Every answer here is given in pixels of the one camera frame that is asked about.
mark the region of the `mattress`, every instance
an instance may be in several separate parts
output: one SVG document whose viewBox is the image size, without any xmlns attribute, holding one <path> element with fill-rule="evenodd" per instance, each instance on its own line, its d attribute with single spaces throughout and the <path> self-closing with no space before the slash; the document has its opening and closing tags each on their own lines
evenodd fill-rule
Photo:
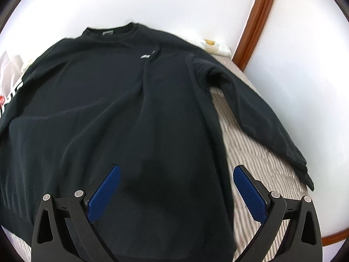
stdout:
<svg viewBox="0 0 349 262">
<path fill-rule="evenodd" d="M 218 55 L 213 56 L 233 74 L 250 86 L 251 89 L 258 93 L 247 77 L 228 57 Z M 211 95 L 219 117 L 219 124 L 222 129 L 223 141 L 226 148 L 226 158 L 229 167 L 230 183 L 233 192 L 234 238 L 237 246 L 237 250 L 233 257 L 233 261 L 235 261 L 260 227 L 260 223 L 254 221 L 240 196 L 240 193 L 235 187 L 233 182 L 233 170 L 235 166 L 243 164 L 252 176 L 257 180 L 260 180 L 268 190 L 276 190 L 284 198 L 299 200 L 304 195 L 308 195 L 308 190 L 306 185 L 300 182 L 289 163 L 270 152 L 266 147 L 247 136 L 240 129 L 226 102 L 224 94 L 220 89 L 212 88 Z M 287 225 L 288 221 L 284 220 L 264 261 L 269 261 L 275 256 L 285 234 Z M 4 231 L 22 259 L 25 262 L 30 262 L 30 246 L 8 230 L 4 229 Z"/>
</svg>

